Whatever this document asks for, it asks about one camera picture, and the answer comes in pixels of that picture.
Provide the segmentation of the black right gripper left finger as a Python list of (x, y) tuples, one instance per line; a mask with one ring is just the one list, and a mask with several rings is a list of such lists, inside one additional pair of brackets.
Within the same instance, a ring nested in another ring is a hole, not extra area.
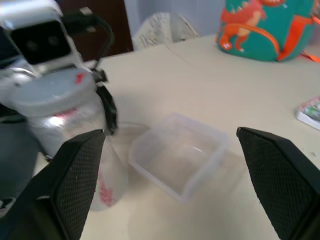
[(96, 189), (105, 134), (66, 141), (0, 220), (2, 240), (78, 240)]

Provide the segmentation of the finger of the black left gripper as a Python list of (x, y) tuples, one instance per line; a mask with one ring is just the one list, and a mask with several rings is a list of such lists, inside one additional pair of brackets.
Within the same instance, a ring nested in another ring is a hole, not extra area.
[(26, 118), (17, 111), (0, 105), (0, 122), (1, 123), (24, 123)]
[(99, 95), (102, 101), (104, 114), (105, 114), (105, 133), (108, 136), (113, 136), (118, 129), (118, 112), (114, 102), (114, 99), (107, 88), (103, 86), (98, 86), (96, 93)]

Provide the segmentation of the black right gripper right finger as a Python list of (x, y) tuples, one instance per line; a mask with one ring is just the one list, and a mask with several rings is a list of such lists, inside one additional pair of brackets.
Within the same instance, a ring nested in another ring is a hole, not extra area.
[(250, 179), (281, 240), (320, 238), (320, 170), (289, 140), (239, 127)]

